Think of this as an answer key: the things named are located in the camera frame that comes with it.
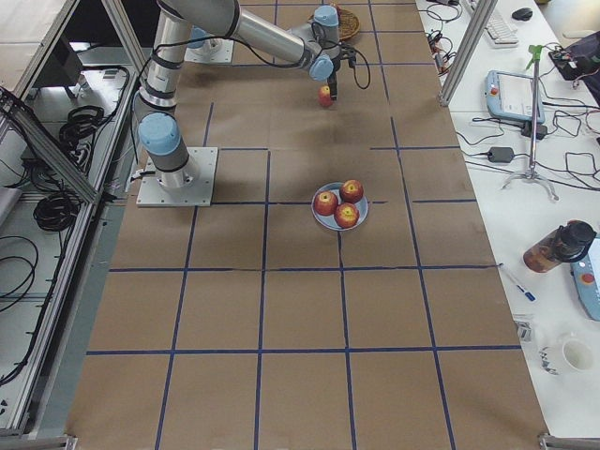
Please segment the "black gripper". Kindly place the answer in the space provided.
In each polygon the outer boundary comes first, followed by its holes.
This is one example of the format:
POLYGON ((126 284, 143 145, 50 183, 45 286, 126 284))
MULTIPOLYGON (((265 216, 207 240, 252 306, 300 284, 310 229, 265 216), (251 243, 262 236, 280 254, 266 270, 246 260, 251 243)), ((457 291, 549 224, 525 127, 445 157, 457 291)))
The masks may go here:
POLYGON ((327 86, 329 87, 329 91, 331 93, 330 98, 332 101, 338 100, 337 74, 338 71, 341 69, 342 62, 347 61, 349 68, 355 69, 357 55, 357 50, 352 45, 347 44, 345 42, 339 42, 335 46, 335 49, 337 50, 337 53, 332 57, 334 69, 327 78, 327 86))

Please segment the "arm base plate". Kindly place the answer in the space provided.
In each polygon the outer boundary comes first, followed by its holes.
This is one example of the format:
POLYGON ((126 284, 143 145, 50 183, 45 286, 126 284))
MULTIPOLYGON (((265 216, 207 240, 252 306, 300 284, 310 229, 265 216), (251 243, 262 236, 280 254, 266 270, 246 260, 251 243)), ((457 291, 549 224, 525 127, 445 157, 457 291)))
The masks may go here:
POLYGON ((149 157, 137 196, 140 207, 211 205, 218 162, 216 147, 189 147, 187 165, 177 172, 159 170, 149 157))
POLYGON ((233 42, 210 38, 187 45, 186 62, 205 65, 229 65, 233 59, 233 42))

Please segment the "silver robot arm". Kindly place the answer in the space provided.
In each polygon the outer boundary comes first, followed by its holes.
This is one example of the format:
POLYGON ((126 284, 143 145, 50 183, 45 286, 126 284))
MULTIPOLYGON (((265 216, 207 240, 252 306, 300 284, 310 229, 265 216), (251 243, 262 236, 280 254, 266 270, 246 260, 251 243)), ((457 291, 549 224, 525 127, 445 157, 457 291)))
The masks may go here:
POLYGON ((146 78, 133 103, 140 144, 166 188, 189 185, 197 174, 174 118, 175 93, 189 46, 212 38, 239 43, 262 56, 276 57, 280 68, 301 68, 310 78, 337 91, 341 63, 356 62, 356 51, 339 37, 338 11, 318 7, 306 22, 284 30, 236 1, 161 1, 146 78))

